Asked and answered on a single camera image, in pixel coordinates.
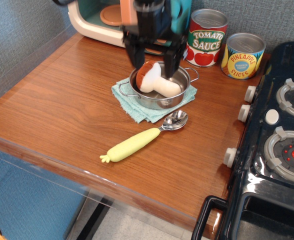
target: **oven door handle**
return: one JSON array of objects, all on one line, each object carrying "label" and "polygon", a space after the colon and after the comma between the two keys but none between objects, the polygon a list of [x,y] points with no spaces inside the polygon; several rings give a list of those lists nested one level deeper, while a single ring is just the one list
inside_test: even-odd
[{"label": "oven door handle", "polygon": [[202,204],[201,211],[196,223],[196,226],[192,232],[191,240],[201,240],[208,217],[212,209],[218,209],[225,211],[228,207],[228,202],[222,198],[216,196],[208,196]]}]

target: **blue chair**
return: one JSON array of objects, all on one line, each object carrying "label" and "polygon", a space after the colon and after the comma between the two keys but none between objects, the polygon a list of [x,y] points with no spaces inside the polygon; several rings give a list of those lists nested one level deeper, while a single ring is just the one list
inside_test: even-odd
[{"label": "blue chair", "polygon": [[[0,152],[0,230],[9,240],[64,240],[85,201],[86,188],[42,169],[55,183],[26,171]],[[66,183],[75,192],[56,184]]]}]

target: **wooden countertop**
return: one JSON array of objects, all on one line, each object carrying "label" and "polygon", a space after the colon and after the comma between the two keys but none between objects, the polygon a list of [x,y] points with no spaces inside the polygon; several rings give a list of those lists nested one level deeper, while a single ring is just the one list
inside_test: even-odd
[{"label": "wooden countertop", "polygon": [[163,119],[137,124],[126,114],[111,91],[134,69],[125,49],[77,33],[0,98],[0,150],[192,230],[206,196],[226,198],[224,154],[240,142],[238,113],[268,58],[249,80],[224,75],[222,56],[212,67],[182,61],[200,75],[195,100],[180,108],[187,124],[123,161],[102,163],[111,147]]}]

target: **black toy stove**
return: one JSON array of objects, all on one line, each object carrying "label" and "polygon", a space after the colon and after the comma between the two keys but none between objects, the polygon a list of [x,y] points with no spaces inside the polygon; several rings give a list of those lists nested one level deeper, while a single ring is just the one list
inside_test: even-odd
[{"label": "black toy stove", "polygon": [[206,198],[193,240],[201,239],[211,209],[223,212],[215,239],[294,240],[294,42],[276,47],[245,100],[251,105],[239,112],[241,143],[224,158],[232,168],[228,199]]}]

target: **gray wall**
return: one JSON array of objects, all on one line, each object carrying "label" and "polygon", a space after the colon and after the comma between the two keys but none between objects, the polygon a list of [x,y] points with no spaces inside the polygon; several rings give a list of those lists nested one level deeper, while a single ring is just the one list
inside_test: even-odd
[{"label": "gray wall", "polygon": [[52,0],[0,0],[0,97],[75,32]]},{"label": "gray wall", "polygon": [[193,0],[191,10],[215,9],[229,19],[226,37],[234,33],[262,36],[266,53],[294,41],[294,0]]},{"label": "gray wall", "polygon": [[[262,36],[267,53],[294,41],[294,1],[193,0],[191,10],[201,8],[228,16],[227,37],[237,32]],[[0,0],[0,97],[75,32],[67,7],[52,0]]]}]

